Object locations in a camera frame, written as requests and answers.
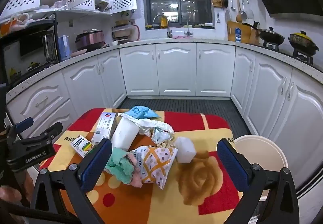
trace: crumpled plastic bag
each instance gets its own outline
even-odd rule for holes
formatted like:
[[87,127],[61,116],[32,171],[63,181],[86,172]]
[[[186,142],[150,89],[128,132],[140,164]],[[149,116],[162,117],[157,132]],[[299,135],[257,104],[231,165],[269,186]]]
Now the crumpled plastic bag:
[[155,182],[159,188],[163,189],[177,154],[177,148],[140,146],[130,153],[133,153],[138,161],[136,166],[140,168],[142,182]]
[[132,116],[126,113],[120,113],[119,116],[123,116],[124,118],[129,119],[130,121],[134,122],[137,126],[139,126],[139,134],[151,136],[150,130],[154,129],[155,127],[159,127],[160,129],[167,131],[171,134],[175,134],[173,128],[164,122],[151,120],[151,119],[135,119]]
[[134,106],[128,112],[125,112],[125,113],[136,119],[159,117],[159,115],[157,115],[153,110],[149,109],[146,106],[139,106],[139,105]]
[[164,130],[162,130],[161,128],[159,127],[156,127],[154,129],[154,134],[152,134],[151,136],[151,140],[156,144],[156,145],[159,145],[167,140],[172,140],[172,136],[165,132]]

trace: wok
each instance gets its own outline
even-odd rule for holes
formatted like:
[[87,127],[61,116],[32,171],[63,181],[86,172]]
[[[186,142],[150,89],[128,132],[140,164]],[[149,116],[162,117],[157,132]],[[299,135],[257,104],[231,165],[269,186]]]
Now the wok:
[[263,39],[268,43],[282,44],[285,40],[284,36],[273,31],[273,27],[269,27],[269,30],[265,30],[265,29],[258,29],[248,23],[242,23],[242,24],[250,26],[251,28],[254,28],[257,31],[257,36],[259,36],[261,39]]

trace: colorful tablecloth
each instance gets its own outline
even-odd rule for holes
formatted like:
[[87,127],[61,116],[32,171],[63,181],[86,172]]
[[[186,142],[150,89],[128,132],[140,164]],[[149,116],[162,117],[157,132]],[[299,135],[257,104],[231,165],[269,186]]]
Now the colorful tablecloth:
[[[82,115],[56,141],[57,154],[44,161],[41,168],[64,170],[81,157],[70,146],[78,135],[91,140],[102,112],[125,112],[124,109],[96,108]],[[161,190],[155,183],[142,188],[124,185],[115,176],[103,172],[94,190],[87,196],[105,223],[216,223],[228,218],[242,196],[237,192],[220,162],[216,146],[226,138],[234,140],[228,123],[215,115],[156,111],[159,120],[170,124],[177,136],[190,138],[197,155],[190,164],[174,161],[166,185]],[[129,150],[141,145],[154,145],[147,136],[137,135]],[[67,209],[74,213],[65,191]]]

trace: countertop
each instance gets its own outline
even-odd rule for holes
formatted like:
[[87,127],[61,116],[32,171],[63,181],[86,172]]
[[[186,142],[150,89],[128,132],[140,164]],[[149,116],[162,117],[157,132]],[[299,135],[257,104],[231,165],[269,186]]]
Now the countertop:
[[323,85],[323,73],[317,69],[315,69],[312,66],[309,66],[297,59],[294,59],[293,57],[288,56],[287,54],[282,54],[279,52],[271,51],[269,49],[265,49],[260,46],[255,46],[255,45],[250,45],[250,44],[243,44],[243,43],[235,43],[231,41],[225,41],[225,40],[213,40],[213,39],[195,39],[195,38],[188,38],[188,39],[172,39],[172,38],[165,38],[165,39],[151,39],[151,40],[142,40],[142,41],[136,41],[136,42],[129,42],[126,44],[122,45],[116,45],[116,46],[111,46],[103,49],[98,49],[92,52],[88,52],[73,58],[70,58],[68,60],[65,60],[61,63],[58,63],[54,66],[51,66],[34,76],[28,78],[21,84],[17,85],[15,88],[11,89],[7,93],[6,97],[6,102],[10,102],[13,98],[15,98],[17,95],[22,93],[24,90],[27,88],[31,87],[33,84],[36,82],[40,81],[41,79],[49,76],[50,74],[59,71],[60,69],[63,69],[69,65],[75,64],[79,61],[82,61],[86,58],[99,55],[111,50],[115,49],[121,49],[121,48],[127,48],[131,46],[136,46],[136,45],[145,45],[145,44],[160,44],[160,43],[210,43],[210,44],[228,44],[228,45],[235,45],[238,47],[246,48],[270,57],[273,57],[277,60],[280,60],[284,63],[287,63],[304,73],[308,74],[312,78],[314,78],[316,81],[320,82]]

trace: frying pan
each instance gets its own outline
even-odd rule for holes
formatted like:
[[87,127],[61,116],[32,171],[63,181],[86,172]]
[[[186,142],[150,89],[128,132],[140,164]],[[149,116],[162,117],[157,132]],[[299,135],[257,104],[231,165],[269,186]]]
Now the frying pan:
[[251,28],[254,28],[257,31],[257,36],[259,36],[261,39],[263,39],[268,43],[282,44],[285,40],[284,36],[273,31],[273,27],[269,27],[269,30],[265,30],[265,29],[258,29],[248,23],[242,23],[242,24],[250,26]]
[[223,8],[228,8],[229,1],[228,0],[221,0],[222,1],[222,7]]

